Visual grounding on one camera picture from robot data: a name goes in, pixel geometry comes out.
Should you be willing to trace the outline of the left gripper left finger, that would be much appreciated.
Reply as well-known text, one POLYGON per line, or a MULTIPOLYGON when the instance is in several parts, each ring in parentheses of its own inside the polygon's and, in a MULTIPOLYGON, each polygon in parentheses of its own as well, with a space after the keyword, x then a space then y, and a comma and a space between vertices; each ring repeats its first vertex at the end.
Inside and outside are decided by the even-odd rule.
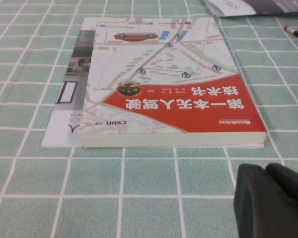
POLYGON ((238 167, 234 211, 241 238, 298 238, 298 203, 258 165, 238 167))

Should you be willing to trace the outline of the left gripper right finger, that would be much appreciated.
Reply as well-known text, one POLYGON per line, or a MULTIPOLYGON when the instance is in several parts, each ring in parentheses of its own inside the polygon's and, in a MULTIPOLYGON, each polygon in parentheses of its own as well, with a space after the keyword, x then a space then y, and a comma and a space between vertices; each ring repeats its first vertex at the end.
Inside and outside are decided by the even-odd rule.
POLYGON ((269 163, 265 171, 282 190, 298 203, 298 173, 278 163, 269 163))

